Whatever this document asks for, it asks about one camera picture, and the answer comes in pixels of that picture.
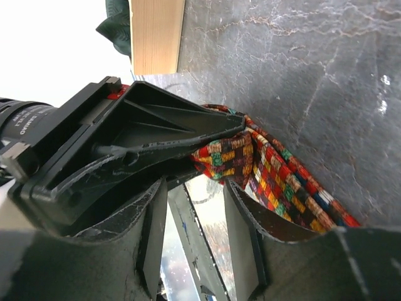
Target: patterned fabric strap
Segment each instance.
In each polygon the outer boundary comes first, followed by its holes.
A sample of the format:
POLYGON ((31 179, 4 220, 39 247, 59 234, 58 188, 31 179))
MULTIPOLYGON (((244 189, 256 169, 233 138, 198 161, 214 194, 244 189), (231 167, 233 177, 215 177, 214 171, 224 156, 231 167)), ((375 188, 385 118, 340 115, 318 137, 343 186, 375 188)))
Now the patterned fabric strap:
POLYGON ((248 184, 263 206, 304 228, 324 233, 335 226, 360 226, 292 153, 247 115, 222 105, 206 107, 245 116, 246 128, 193 153, 198 170, 220 183, 229 176, 242 188, 248 184))

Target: green fabric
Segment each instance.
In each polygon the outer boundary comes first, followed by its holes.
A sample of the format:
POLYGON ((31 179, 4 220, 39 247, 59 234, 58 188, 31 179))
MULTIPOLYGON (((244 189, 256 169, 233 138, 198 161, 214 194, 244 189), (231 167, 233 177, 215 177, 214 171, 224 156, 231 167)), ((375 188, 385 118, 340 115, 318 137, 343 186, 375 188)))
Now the green fabric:
POLYGON ((213 165, 215 165, 215 166, 223 165, 223 159, 219 152, 213 153, 213 154, 211 154, 211 156, 212 156, 213 165))
POLYGON ((123 55, 131 57, 130 6, 128 0, 106 0, 107 19, 96 29, 123 55))

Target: red clip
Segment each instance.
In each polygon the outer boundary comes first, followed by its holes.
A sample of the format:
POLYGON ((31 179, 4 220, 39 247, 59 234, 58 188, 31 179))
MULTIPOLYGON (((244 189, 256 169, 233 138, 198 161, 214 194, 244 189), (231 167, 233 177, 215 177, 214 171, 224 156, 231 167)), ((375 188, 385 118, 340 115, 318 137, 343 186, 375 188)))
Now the red clip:
POLYGON ((129 85, 122 85, 121 90, 118 91, 117 93, 112 93, 109 94, 109 96, 107 96, 107 99, 110 100, 117 100, 121 97, 121 95, 123 95, 125 93, 125 91, 127 91, 127 89, 129 88, 129 85))

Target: black plastic bracket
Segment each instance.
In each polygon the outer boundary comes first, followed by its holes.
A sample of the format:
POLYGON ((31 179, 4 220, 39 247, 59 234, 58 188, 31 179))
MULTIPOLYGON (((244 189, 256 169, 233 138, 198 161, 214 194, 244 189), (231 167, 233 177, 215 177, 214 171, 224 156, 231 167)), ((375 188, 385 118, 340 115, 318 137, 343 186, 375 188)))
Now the black plastic bracket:
POLYGON ((267 210, 236 183, 224 187, 238 300, 398 300, 401 229, 325 235, 267 210))
POLYGON ((167 189, 157 180, 74 237, 0 231, 0 299, 156 300, 167 189))
POLYGON ((206 109, 146 82, 110 99, 119 88, 112 77, 89 84, 23 142, 1 150, 3 164, 18 180, 10 198, 36 227, 73 235, 161 176, 169 188, 182 184, 199 174, 191 153, 244 128, 243 117, 206 109))

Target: wooden edge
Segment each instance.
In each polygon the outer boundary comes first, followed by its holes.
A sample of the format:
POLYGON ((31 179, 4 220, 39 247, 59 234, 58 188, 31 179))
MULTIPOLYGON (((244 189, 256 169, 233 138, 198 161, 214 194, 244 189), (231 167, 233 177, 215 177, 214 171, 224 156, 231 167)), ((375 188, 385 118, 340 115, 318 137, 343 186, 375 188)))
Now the wooden edge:
POLYGON ((177 72, 185 0, 130 0, 134 75, 177 72))

